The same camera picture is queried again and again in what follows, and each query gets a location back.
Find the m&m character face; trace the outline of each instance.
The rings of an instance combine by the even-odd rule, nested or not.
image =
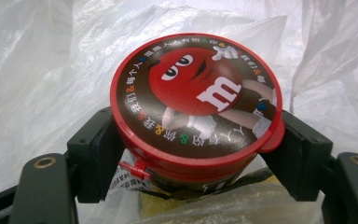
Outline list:
[[[242,78],[226,58],[214,61],[215,51],[175,49],[149,70],[149,85],[166,106],[188,115],[206,116],[231,108],[241,96]]]

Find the red circular tin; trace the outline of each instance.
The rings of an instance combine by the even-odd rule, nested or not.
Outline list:
[[[284,134],[276,77],[224,37],[169,35],[130,54],[116,71],[113,116],[135,166],[160,189],[191,197],[221,189]]]

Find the cartoon character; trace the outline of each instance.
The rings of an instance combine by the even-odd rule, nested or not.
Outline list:
[[[253,131],[260,138],[269,128],[270,120],[232,108],[242,89],[256,91],[276,104],[275,91],[250,79],[242,79],[229,61],[238,58],[232,47],[213,47],[216,51],[185,48],[170,51],[149,70],[151,91],[167,106],[162,126],[174,130],[184,126],[200,131],[200,138],[211,136],[217,114]]]

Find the transparent plastic wrap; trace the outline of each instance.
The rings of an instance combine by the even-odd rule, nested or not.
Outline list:
[[[112,76],[127,55],[184,32],[221,35],[253,50],[279,79],[284,109],[333,140],[334,155],[358,152],[358,1],[0,1],[0,191],[18,183],[28,160],[63,153],[92,114],[109,105]],[[256,158],[246,172],[263,164]],[[149,221],[174,223],[180,219],[173,211],[186,215],[188,208],[199,223],[226,215],[237,215],[227,223],[274,216],[322,222],[314,208],[320,203],[282,199],[282,187],[254,185],[226,197],[242,194],[252,204],[196,208],[213,196]],[[239,215],[240,206],[248,217]],[[105,202],[79,204],[78,211],[84,223],[136,221],[139,193],[112,189]]]

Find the brown label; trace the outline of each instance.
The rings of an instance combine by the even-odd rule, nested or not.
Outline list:
[[[129,128],[175,156],[215,158],[247,148],[275,115],[268,69],[217,36],[163,37],[138,49],[117,75],[117,105]]]

